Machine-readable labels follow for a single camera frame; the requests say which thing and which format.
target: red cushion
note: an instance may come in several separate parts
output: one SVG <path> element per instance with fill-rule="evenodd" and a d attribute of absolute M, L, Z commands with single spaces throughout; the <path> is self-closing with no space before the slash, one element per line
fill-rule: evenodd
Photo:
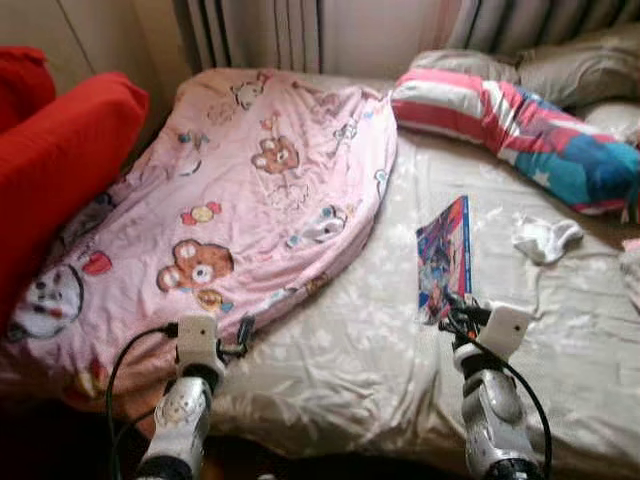
<path fill-rule="evenodd" d="M 56 97 L 42 51 L 0 47 L 0 133 L 12 128 Z"/>
<path fill-rule="evenodd" d="M 0 134 L 0 331 L 57 227 L 118 175 L 147 107 L 124 75 L 102 74 Z"/>

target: pink blanket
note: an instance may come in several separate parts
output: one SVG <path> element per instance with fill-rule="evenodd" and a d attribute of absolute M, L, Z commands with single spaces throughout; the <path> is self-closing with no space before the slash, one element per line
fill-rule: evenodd
<path fill-rule="evenodd" d="M 187 81 L 157 140 L 25 292 L 0 344 L 0 393 L 89 408 L 137 332 L 207 313 L 229 339 L 245 315 L 257 328 L 281 316 L 363 248 L 395 146 L 389 99 L 365 88 L 271 71 Z M 173 361 L 171 341 L 141 342 L 116 394 L 158 385 Z"/>

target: white bedsheet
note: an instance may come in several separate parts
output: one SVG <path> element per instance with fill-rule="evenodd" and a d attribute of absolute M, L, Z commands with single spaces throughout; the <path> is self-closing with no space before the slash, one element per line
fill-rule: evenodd
<path fill-rule="evenodd" d="M 418 226 L 464 193 L 474 294 L 535 313 L 512 364 L 550 418 L 556 478 L 638 478 L 640 318 L 617 255 L 620 240 L 640 230 L 572 213 L 479 147 L 408 132 L 362 255 L 230 365 L 211 432 L 288 456 L 358 450 L 465 472 L 463 378 L 451 335 L 417 320 L 415 240 Z M 523 214 L 574 218 L 585 238 L 557 265 L 534 266 L 510 243 Z M 527 405 L 542 452 L 542 428 Z"/>

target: black cable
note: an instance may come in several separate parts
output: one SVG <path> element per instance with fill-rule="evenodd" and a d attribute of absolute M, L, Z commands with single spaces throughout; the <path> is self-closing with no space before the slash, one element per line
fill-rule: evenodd
<path fill-rule="evenodd" d="M 115 441 L 116 441 L 115 427 L 113 425 L 113 384 L 115 383 L 118 369 L 120 368 L 120 365 L 122 364 L 122 361 L 124 360 L 125 355 L 131 349 L 131 347 L 133 347 L 133 345 L 141 338 L 146 337 L 147 335 L 151 335 L 153 333 L 164 333 L 169 338 L 175 338 L 178 336 L 178 324 L 176 322 L 171 322 L 165 326 L 150 328 L 149 330 L 145 330 L 144 332 L 140 332 L 139 334 L 137 334 L 135 337 L 129 340 L 129 343 L 127 343 L 125 347 L 120 351 L 120 354 L 118 355 L 118 358 L 116 359 L 116 362 L 113 365 L 113 369 L 111 370 L 111 375 L 109 376 L 109 383 L 107 385 L 107 392 L 105 394 L 105 408 L 107 411 L 107 423 L 109 425 L 109 437 L 111 438 L 112 447 L 115 445 Z M 115 453 L 114 463 L 115 463 L 114 471 L 118 472 L 119 465 L 118 465 L 117 452 Z"/>
<path fill-rule="evenodd" d="M 120 441 L 122 440 L 122 437 L 124 437 L 124 435 L 132 427 L 135 427 L 142 420 L 144 420 L 145 418 L 153 415 L 153 412 L 155 412 L 155 410 L 156 409 L 154 407 L 151 410 L 143 413 L 142 415 L 134 418 L 129 423 L 127 423 L 124 427 L 122 427 L 120 429 L 120 431 L 118 432 L 118 435 L 116 435 L 116 438 L 115 438 L 113 444 L 111 445 L 111 453 L 109 454 L 109 471 L 111 472 L 111 478 L 113 480 L 120 480 L 120 467 L 118 465 L 118 463 L 119 463 L 118 462 L 118 446 L 120 445 Z"/>
<path fill-rule="evenodd" d="M 536 407 L 536 410 L 538 411 L 538 416 L 540 417 L 540 422 L 542 423 L 542 429 L 544 431 L 543 474 L 546 480 L 550 480 L 551 479 L 551 458 L 553 455 L 553 447 L 551 444 L 551 428 L 549 427 L 549 420 L 547 419 L 547 415 L 544 413 L 544 408 L 542 408 L 542 404 L 540 403 L 540 400 L 538 400 L 538 397 L 533 391 L 533 388 L 531 388 L 531 385 L 529 385 L 529 382 L 527 382 L 525 378 L 515 368 L 509 365 L 509 362 L 506 362 L 505 360 L 500 358 L 498 354 L 494 353 L 491 349 L 485 347 L 480 342 L 474 340 L 469 335 L 467 335 L 464 329 L 462 329 L 460 325 L 458 325 L 457 320 L 454 319 L 454 315 L 449 315 L 449 322 L 451 323 L 451 325 L 453 325 L 453 328 L 456 330 L 456 332 L 458 332 L 458 335 L 463 336 L 466 340 L 468 340 L 481 352 L 486 353 L 487 355 L 490 355 L 491 357 L 495 358 L 502 367 L 506 368 L 509 371 L 509 373 L 511 373 L 511 375 L 513 375 L 516 379 L 518 379 L 520 384 L 524 387 L 524 389 L 529 394 L 529 397 L 533 401 L 533 404 Z"/>

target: comic book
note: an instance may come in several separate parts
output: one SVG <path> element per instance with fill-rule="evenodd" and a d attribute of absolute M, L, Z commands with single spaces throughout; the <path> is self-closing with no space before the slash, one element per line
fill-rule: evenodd
<path fill-rule="evenodd" d="M 449 311 L 446 292 L 471 295 L 468 197 L 458 197 L 416 236 L 420 318 L 433 325 Z"/>

